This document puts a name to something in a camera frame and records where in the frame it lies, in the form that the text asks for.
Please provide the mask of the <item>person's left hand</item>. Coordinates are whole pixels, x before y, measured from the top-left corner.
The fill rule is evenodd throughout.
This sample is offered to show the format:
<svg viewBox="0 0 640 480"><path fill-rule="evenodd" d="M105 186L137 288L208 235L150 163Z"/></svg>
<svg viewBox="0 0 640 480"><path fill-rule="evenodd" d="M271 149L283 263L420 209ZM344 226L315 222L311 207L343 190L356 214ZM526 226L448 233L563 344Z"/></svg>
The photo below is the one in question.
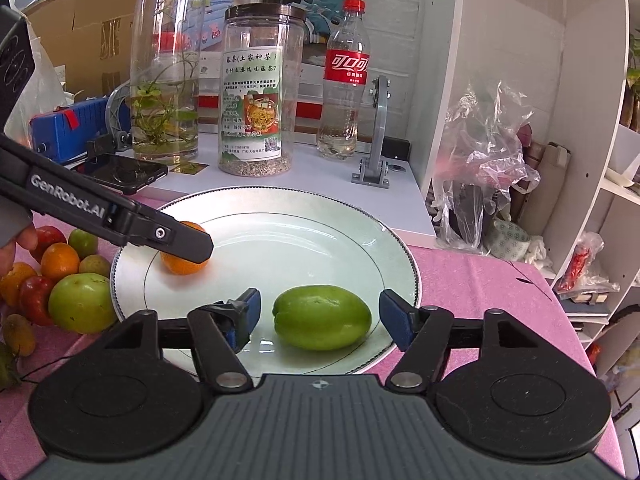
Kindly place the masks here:
<svg viewBox="0 0 640 480"><path fill-rule="evenodd" d="M38 234L34 225L31 223L0 249L0 276L5 276L9 270L12 269L17 246L30 252L36 249L37 245Z"/></svg>

